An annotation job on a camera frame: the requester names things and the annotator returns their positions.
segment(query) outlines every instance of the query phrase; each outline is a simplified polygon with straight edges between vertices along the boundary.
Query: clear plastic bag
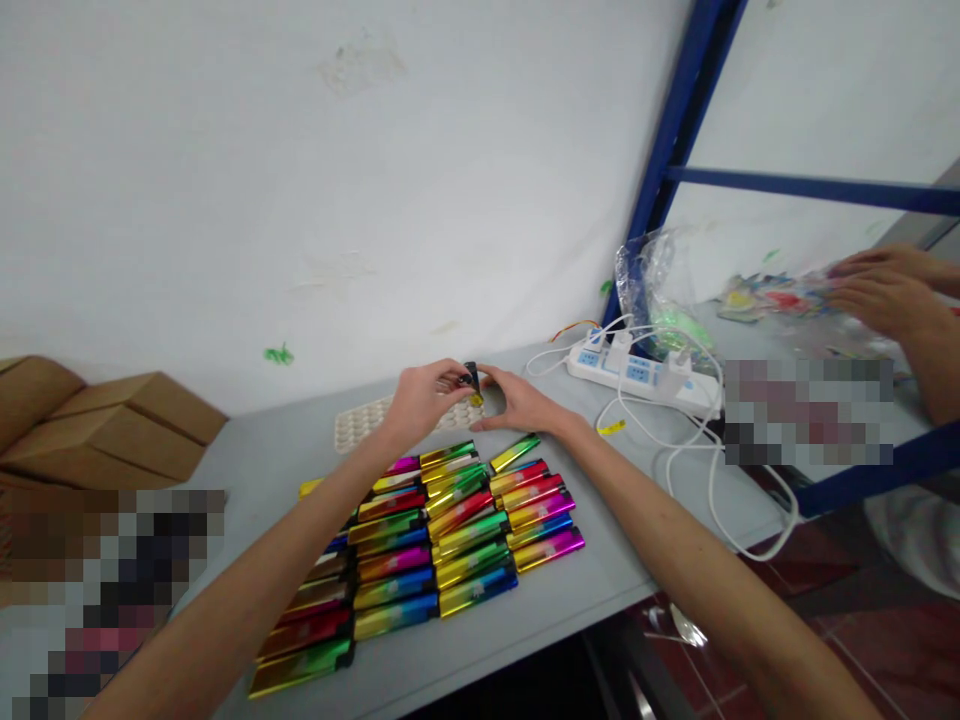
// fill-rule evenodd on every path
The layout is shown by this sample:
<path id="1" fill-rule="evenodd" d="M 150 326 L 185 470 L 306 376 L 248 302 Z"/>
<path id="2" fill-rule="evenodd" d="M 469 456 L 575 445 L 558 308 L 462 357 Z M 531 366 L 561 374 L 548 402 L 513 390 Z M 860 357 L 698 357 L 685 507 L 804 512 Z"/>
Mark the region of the clear plastic bag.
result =
<path id="1" fill-rule="evenodd" d="M 678 242 L 692 233 L 696 233 L 694 228 L 662 228 L 627 240 L 617 252 L 614 266 L 617 296 L 622 311 L 633 314 L 631 325 L 677 327 L 716 355 L 713 339 L 697 319 L 686 244 Z M 665 330 L 639 345 L 647 355 L 662 361 L 671 350 L 681 351 L 691 343 L 682 334 Z M 716 374 L 700 348 L 692 346 L 690 351 L 697 372 Z"/>

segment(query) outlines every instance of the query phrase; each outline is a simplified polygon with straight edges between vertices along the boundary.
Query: person's hand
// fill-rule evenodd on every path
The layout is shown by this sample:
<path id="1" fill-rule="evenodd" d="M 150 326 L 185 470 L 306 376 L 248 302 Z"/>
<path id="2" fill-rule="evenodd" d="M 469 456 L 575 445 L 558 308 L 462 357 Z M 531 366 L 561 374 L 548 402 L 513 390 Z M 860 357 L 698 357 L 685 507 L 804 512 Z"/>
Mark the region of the person's hand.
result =
<path id="1" fill-rule="evenodd" d="M 947 282 L 957 268 L 945 260 L 933 257 L 912 245 L 896 244 L 873 248 L 851 255 L 839 262 L 831 271 L 832 277 L 849 277 L 867 270 L 892 270 L 919 280 L 938 292 L 939 285 Z"/>
<path id="2" fill-rule="evenodd" d="M 829 302 L 899 343 L 915 333 L 953 332 L 958 322 L 933 290 L 892 270 L 867 270 L 841 281 Z"/>
<path id="3" fill-rule="evenodd" d="M 378 432 L 386 435 L 403 453 L 433 432 L 450 408 L 473 393 L 459 378 L 467 369 L 447 358 L 430 365 L 407 368 L 400 373 L 397 392 Z"/>
<path id="4" fill-rule="evenodd" d="M 502 415 L 484 418 L 470 428 L 474 432 L 510 428 L 524 432 L 556 433 L 575 413 L 548 398 L 519 375 L 501 370 L 492 365 L 477 365 L 487 377 L 481 387 L 499 385 L 507 399 L 507 409 Z"/>

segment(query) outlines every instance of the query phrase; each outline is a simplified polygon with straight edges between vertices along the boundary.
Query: white power strip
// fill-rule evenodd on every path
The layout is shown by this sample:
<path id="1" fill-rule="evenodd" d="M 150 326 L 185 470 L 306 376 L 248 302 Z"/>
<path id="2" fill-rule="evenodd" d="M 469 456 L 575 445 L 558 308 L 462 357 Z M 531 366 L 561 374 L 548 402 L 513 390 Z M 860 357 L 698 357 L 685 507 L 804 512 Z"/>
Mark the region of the white power strip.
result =
<path id="1" fill-rule="evenodd" d="M 623 392 L 645 400 L 670 405 L 700 418 L 708 415 L 713 410 L 714 405 L 717 405 L 717 409 L 710 419 L 715 420 L 720 417 L 723 402 L 722 400 L 720 403 L 716 402 L 719 392 L 716 378 L 703 373 L 692 372 L 689 370 L 688 364 L 686 371 L 688 378 L 685 382 L 679 385 L 675 394 L 671 392 L 673 388 L 664 393 L 664 388 L 660 387 L 658 389 L 661 378 L 666 379 L 669 375 L 664 363 L 630 355 L 629 348 L 630 343 L 623 344 L 618 349 L 593 340 L 584 340 L 570 348 L 566 362 L 567 372 L 574 377 L 590 380 L 616 390 L 620 379 L 620 364 L 625 359 L 628 367 L 620 386 Z"/>

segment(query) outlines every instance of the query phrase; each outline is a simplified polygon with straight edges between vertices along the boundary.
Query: yellow tag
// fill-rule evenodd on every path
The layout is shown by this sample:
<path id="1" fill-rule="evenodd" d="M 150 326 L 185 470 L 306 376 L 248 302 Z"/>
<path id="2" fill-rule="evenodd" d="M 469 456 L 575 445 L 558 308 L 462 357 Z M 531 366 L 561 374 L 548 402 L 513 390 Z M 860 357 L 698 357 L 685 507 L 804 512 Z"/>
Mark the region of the yellow tag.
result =
<path id="1" fill-rule="evenodd" d="M 623 430 L 626 426 L 627 426 L 627 421 L 620 420 L 619 422 L 615 422 L 613 425 L 608 425 L 605 428 L 600 428 L 599 430 L 597 430 L 597 432 L 600 433 L 601 435 L 613 435 L 615 432 L 620 432 L 621 430 Z"/>

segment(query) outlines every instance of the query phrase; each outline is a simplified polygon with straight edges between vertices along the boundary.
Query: pixelated area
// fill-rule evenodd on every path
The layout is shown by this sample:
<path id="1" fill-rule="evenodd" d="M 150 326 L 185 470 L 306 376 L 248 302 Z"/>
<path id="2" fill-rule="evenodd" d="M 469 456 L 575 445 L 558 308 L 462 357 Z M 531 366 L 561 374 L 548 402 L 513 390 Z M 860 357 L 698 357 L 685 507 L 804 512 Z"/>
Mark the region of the pixelated area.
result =
<path id="1" fill-rule="evenodd" d="M 889 465 L 893 361 L 730 360 L 728 465 Z"/>
<path id="2" fill-rule="evenodd" d="M 80 716 L 219 550 L 225 502 L 223 491 L 0 490 L 4 642 L 25 657 L 42 658 L 38 637 L 49 645 L 45 672 L 15 683 L 15 720 Z"/>

